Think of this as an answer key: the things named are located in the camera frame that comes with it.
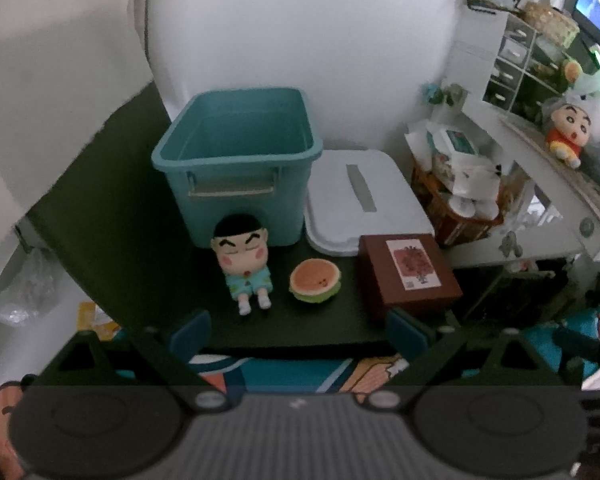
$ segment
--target storage crate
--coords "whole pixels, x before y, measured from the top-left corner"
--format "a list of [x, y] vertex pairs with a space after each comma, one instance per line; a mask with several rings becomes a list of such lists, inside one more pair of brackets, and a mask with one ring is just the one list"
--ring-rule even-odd
[[152, 154], [197, 247], [225, 216], [248, 213], [269, 245], [302, 234], [312, 162], [322, 153], [301, 93], [292, 88], [214, 91], [193, 98]]

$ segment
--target brown box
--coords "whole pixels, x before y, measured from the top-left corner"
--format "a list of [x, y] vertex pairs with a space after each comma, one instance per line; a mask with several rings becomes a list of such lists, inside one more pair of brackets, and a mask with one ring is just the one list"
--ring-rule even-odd
[[462, 296], [431, 235], [360, 237], [358, 272], [373, 320], [384, 320], [396, 306], [412, 316], [435, 314]]

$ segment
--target crayon shin-chan figurine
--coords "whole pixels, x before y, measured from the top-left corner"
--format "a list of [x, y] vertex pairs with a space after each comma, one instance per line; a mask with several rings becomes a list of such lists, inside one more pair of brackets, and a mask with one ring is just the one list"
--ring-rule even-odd
[[269, 293], [273, 290], [267, 267], [267, 230], [258, 220], [247, 214], [223, 218], [214, 230], [211, 248], [224, 272], [231, 297], [238, 302], [241, 316], [251, 312], [249, 298], [256, 295], [258, 305], [271, 307]]
[[580, 167], [580, 152], [591, 135], [591, 119], [582, 108], [565, 104], [551, 114], [554, 127], [546, 136], [549, 150], [567, 166]]

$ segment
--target figurine's black hair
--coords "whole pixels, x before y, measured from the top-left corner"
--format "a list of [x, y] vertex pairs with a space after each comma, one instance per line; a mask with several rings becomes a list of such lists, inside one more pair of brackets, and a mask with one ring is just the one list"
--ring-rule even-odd
[[214, 238], [243, 235], [262, 229], [262, 224], [255, 216], [235, 214], [225, 216], [218, 222], [214, 230]]

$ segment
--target white drawer unit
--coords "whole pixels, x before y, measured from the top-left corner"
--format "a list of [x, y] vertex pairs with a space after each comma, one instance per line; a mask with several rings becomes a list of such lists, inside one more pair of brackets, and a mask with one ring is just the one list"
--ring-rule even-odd
[[445, 85], [459, 84], [483, 101], [537, 123], [541, 103], [560, 95], [555, 78], [567, 58], [513, 14], [464, 8]]

